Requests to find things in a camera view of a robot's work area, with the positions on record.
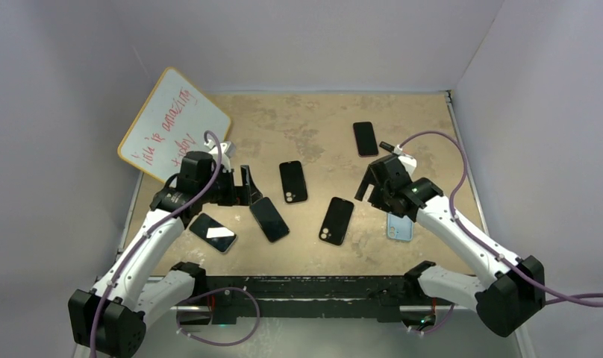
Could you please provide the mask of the black phone case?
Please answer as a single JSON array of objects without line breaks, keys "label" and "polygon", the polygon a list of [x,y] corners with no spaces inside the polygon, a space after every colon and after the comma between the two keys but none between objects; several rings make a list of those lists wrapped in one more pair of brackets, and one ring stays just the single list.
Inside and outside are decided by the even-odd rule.
[{"label": "black phone case", "polygon": [[345,240],[354,204],[343,198],[333,197],[328,205],[318,237],[323,242],[341,246]]},{"label": "black phone case", "polygon": [[279,164],[284,200],[287,204],[296,204],[308,199],[307,186],[302,164],[298,160]]}]

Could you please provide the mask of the purple phone black screen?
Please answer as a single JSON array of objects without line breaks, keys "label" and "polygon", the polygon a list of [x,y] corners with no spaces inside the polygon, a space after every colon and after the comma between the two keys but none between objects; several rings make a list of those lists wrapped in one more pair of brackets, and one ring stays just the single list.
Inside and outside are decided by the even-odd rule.
[{"label": "purple phone black screen", "polygon": [[375,157],[378,155],[378,144],[371,122],[355,122],[353,124],[357,153],[360,157]]}]

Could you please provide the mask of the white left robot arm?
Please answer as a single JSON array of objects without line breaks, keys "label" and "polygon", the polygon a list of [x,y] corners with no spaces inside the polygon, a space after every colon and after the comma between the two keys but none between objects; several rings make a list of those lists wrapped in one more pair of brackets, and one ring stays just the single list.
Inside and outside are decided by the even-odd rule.
[{"label": "white left robot arm", "polygon": [[225,154],[191,151],[150,204],[136,238],[109,271],[87,291],[76,290],[68,302],[72,333],[90,356],[132,357],[148,328],[179,303],[215,307],[219,289],[210,290],[199,264],[179,262],[156,284],[152,271],[169,246],[206,204],[247,207],[262,197],[247,165],[241,185]]}]

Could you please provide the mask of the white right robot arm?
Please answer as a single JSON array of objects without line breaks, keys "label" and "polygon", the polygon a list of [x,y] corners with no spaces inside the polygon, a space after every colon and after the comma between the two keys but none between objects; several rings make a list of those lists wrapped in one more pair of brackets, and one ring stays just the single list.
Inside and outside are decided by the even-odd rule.
[{"label": "white right robot arm", "polygon": [[441,239],[472,275],[423,262],[407,273],[406,298],[421,304],[442,298],[478,314],[494,334],[507,337],[546,305],[546,294],[528,282],[545,282],[543,264],[533,256],[522,259],[474,226],[451,203],[441,188],[427,178],[411,178],[414,159],[389,154],[371,162],[355,194],[376,209],[412,222]]}]

